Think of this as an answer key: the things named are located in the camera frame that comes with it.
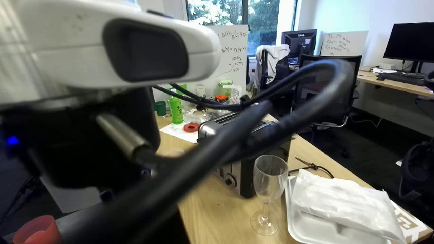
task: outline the wooden desk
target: wooden desk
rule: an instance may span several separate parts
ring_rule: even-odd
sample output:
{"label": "wooden desk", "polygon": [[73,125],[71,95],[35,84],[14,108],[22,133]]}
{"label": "wooden desk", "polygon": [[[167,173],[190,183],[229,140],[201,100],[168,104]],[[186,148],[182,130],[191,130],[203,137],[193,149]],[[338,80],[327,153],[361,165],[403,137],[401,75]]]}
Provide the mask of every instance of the wooden desk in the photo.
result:
{"label": "wooden desk", "polygon": [[[193,146],[179,138],[161,133],[160,153],[176,154]],[[336,178],[350,179],[362,186],[369,186],[349,169],[334,161],[321,150],[311,145],[300,136],[294,136],[289,150],[289,169],[301,168],[304,164],[294,157],[316,163],[330,169]],[[274,218],[278,218],[278,232],[273,236],[259,236],[250,224],[254,213],[260,210],[256,198],[244,199],[228,188],[217,176],[210,175],[195,190],[179,203],[180,215],[193,244],[221,244],[221,243],[296,243],[286,229],[285,201],[274,203]]]}
{"label": "wooden desk", "polygon": [[381,80],[377,80],[377,75],[372,73],[372,72],[359,70],[358,72],[358,80],[364,81],[364,83],[373,84],[373,85],[387,87],[387,88],[391,88],[391,89],[396,89],[396,91],[408,92],[408,93],[414,93],[414,95],[419,95],[419,96],[426,96],[426,98],[433,98],[434,99],[433,91],[430,91],[426,87],[399,83],[399,81],[393,81],[393,80],[382,80],[381,81]]}

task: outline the white robot head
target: white robot head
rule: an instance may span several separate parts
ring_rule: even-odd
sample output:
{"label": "white robot head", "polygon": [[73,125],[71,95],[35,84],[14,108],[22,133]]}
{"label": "white robot head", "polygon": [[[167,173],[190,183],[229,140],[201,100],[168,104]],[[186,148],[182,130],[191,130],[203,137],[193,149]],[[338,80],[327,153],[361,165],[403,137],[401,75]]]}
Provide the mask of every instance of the white robot head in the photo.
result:
{"label": "white robot head", "polygon": [[0,0],[0,106],[208,77],[217,35],[123,0]]}

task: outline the whiteboard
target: whiteboard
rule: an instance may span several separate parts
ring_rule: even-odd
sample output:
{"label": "whiteboard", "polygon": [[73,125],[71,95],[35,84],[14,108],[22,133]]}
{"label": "whiteboard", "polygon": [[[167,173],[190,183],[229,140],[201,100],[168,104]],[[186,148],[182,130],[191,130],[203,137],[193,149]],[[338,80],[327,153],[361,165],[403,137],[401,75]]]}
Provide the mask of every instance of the whiteboard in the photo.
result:
{"label": "whiteboard", "polygon": [[361,56],[368,31],[324,32],[321,56]]}
{"label": "whiteboard", "polygon": [[232,80],[243,95],[247,79],[247,26],[210,26],[221,42],[221,57],[217,69],[210,77],[201,81],[206,87],[206,95],[214,96],[220,80]]}

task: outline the monitor screen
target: monitor screen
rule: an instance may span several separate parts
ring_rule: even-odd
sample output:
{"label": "monitor screen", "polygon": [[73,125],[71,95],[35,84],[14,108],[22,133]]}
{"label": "monitor screen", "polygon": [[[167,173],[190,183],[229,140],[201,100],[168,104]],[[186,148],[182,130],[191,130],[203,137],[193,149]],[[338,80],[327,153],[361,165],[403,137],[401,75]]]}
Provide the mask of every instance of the monitor screen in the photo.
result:
{"label": "monitor screen", "polygon": [[384,57],[434,62],[434,22],[396,23]]}
{"label": "monitor screen", "polygon": [[289,46],[289,65],[298,65],[301,54],[313,54],[316,30],[283,31],[282,43]]}

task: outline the white plastic container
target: white plastic container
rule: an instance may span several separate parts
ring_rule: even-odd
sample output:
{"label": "white plastic container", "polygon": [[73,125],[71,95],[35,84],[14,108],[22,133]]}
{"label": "white plastic container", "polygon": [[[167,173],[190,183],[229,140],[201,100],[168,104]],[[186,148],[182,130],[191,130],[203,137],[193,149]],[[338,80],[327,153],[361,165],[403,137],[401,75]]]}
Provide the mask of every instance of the white plastic container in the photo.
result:
{"label": "white plastic container", "polygon": [[292,194],[296,178],[288,178],[286,222],[289,234],[298,243],[309,244],[387,244],[387,239],[361,232],[315,215],[296,211],[292,206]]}

